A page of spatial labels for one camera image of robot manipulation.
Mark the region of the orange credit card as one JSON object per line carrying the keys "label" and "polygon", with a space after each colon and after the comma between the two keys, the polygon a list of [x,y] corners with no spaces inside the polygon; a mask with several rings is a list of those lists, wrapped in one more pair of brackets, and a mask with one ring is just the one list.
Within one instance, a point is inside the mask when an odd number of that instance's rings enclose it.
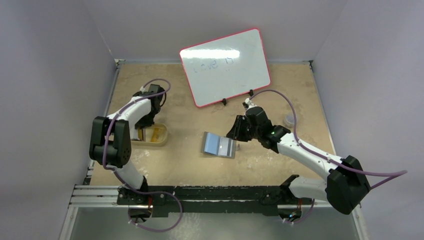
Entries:
{"label": "orange credit card", "polygon": [[155,127],[153,129],[150,141],[152,143],[160,143],[162,142],[162,138],[163,138],[163,130],[161,128]]}

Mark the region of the grey leather card holder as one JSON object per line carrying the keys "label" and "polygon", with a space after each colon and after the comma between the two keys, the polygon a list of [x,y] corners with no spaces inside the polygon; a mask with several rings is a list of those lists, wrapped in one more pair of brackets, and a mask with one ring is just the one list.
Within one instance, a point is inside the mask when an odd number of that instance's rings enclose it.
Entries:
{"label": "grey leather card holder", "polygon": [[200,152],[210,156],[234,159],[236,152],[240,149],[240,144],[234,140],[233,157],[218,156],[220,137],[222,136],[205,131],[202,137]]}

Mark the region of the grey credit card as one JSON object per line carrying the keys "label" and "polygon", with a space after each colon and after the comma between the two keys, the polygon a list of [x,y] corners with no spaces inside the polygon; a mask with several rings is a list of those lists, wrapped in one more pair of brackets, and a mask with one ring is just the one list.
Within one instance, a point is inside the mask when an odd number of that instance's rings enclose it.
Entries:
{"label": "grey credit card", "polygon": [[218,156],[232,158],[234,155],[234,143],[235,141],[233,139],[221,136],[219,139]]}

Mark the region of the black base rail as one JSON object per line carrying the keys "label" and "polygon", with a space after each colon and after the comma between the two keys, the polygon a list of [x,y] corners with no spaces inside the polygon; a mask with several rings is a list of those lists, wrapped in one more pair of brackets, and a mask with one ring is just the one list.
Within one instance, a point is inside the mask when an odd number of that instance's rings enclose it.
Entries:
{"label": "black base rail", "polygon": [[297,198],[289,192],[289,182],[294,178],[292,175],[280,185],[150,185],[146,194],[120,186],[116,203],[131,208],[139,206],[154,218],[180,212],[299,217],[301,207],[311,204],[312,199]]}

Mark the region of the red framed whiteboard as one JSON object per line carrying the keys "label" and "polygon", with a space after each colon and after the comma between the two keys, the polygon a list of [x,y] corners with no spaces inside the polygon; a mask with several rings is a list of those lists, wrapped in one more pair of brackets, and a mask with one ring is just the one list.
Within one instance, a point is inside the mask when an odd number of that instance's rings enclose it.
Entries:
{"label": "red framed whiteboard", "polygon": [[194,105],[203,108],[271,84],[258,28],[183,48],[180,60]]}

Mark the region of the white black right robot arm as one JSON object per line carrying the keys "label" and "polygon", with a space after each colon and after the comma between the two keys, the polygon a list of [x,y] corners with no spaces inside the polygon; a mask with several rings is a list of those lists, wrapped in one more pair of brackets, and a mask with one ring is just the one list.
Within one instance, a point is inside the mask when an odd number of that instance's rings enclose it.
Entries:
{"label": "white black right robot arm", "polygon": [[280,191],[282,200],[288,204],[300,198],[321,200],[349,215],[371,190],[355,157],[341,158],[297,140],[288,128],[272,124],[259,106],[237,115],[226,137],[239,142],[258,140],[264,148],[289,157],[320,176],[321,179],[290,176],[281,184]]}

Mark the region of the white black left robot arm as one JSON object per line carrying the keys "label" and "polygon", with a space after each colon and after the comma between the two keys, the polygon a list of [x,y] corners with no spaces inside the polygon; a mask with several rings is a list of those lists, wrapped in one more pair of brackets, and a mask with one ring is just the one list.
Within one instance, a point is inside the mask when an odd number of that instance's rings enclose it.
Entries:
{"label": "white black left robot arm", "polygon": [[131,161],[132,141],[138,140],[138,129],[154,124],[168,91],[159,84],[142,86],[119,110],[97,116],[92,122],[90,159],[111,171],[130,190],[130,199],[138,205],[148,201],[149,187],[146,177]]}

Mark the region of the small clear plastic cup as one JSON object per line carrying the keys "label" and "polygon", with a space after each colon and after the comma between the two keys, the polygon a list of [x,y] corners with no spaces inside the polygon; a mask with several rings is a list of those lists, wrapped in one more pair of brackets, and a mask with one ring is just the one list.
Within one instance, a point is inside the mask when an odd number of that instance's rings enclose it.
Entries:
{"label": "small clear plastic cup", "polygon": [[292,113],[289,113],[284,117],[283,124],[287,128],[293,128],[295,123],[296,123],[296,121],[295,121],[294,115]]}

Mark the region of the beige plastic tray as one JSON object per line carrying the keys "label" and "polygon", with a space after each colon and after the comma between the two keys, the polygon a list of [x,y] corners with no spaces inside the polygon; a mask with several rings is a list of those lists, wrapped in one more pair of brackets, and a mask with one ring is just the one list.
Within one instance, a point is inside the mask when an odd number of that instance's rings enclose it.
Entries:
{"label": "beige plastic tray", "polygon": [[167,126],[162,123],[155,123],[148,127],[136,128],[131,143],[137,146],[161,147],[167,142],[168,136]]}

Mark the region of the aluminium frame rail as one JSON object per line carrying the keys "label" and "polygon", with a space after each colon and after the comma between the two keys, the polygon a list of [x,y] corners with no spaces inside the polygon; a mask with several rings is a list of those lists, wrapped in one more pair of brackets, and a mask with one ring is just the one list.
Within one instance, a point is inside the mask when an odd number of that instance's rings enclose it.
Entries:
{"label": "aluminium frame rail", "polygon": [[119,187],[78,185],[73,190],[70,203],[81,207],[129,207],[117,204]]}

